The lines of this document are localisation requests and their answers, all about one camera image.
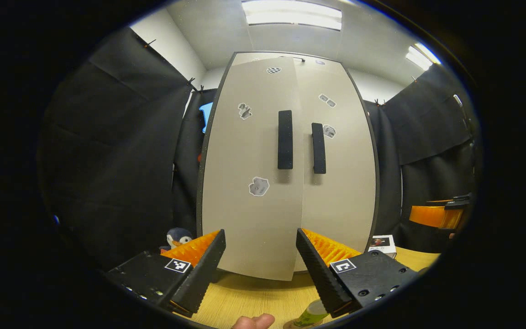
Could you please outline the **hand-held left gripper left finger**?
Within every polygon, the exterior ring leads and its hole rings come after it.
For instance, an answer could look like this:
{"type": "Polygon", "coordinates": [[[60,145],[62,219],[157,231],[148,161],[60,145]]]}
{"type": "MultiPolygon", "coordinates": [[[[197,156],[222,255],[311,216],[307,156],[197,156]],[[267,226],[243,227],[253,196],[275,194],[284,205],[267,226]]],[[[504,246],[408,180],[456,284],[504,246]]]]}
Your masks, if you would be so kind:
{"type": "Polygon", "coordinates": [[[107,271],[116,287],[144,304],[192,317],[225,252],[225,230],[219,229],[161,253],[141,252],[107,271]]]}

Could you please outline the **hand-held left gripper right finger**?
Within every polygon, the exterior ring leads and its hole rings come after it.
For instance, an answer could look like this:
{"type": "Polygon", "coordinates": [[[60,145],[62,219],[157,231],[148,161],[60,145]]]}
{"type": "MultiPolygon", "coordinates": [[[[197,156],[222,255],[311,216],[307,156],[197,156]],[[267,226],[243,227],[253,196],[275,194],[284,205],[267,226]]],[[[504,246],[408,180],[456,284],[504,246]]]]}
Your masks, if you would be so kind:
{"type": "Polygon", "coordinates": [[[418,278],[418,272],[379,250],[363,253],[299,228],[296,248],[332,317],[381,304],[418,278]]]}

